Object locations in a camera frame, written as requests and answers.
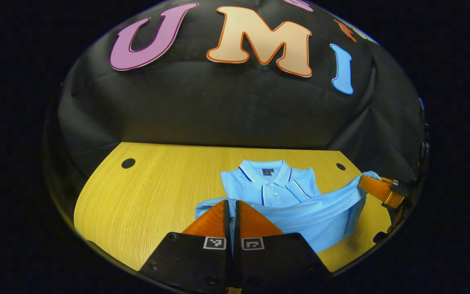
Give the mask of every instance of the wooden table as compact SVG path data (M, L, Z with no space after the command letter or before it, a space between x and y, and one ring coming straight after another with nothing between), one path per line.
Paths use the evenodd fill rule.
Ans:
M135 164L124 169L121 164L128 158ZM312 167L322 193L342 188L360 174L339 151L123 142L84 186L75 208L76 230L139 270L168 232L182 232L194 221L198 203L226 196L219 173L237 169L243 160L285 160L293 169ZM334 272L373 247L373 237L389 225L386 208L368 194L355 234L318 256Z

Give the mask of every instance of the black background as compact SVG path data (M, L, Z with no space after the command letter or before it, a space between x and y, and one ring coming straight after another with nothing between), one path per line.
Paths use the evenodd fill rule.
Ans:
M149 1L0 2L0 292L154 292L64 223L41 171L48 103L76 58ZM376 39L426 106L431 168L405 227L328 292L470 291L470 5L332 1Z

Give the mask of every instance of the peach letter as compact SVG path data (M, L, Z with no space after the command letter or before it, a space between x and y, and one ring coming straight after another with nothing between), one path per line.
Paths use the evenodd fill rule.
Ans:
M258 13L242 7L222 6L217 11L224 14L224 26L219 44L206 54L215 62L243 63L250 54L242 50L244 36L262 65L267 65L284 45L284 55L277 65L285 72L310 77L308 37L311 31L294 22L283 22L271 30Z

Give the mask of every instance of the soft orange finger pad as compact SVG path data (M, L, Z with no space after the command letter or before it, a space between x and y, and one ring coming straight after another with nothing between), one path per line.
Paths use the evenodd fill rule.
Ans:
M240 238L282 235L282 231L253 207L240 201Z
M375 198L380 199L386 205L397 208L403 200L403 196L391 191L391 184L393 180L382 178L384 181L362 175L358 186L364 189L367 193L373 195Z
M192 222L183 234L224 238L224 201L223 200L204 212Z

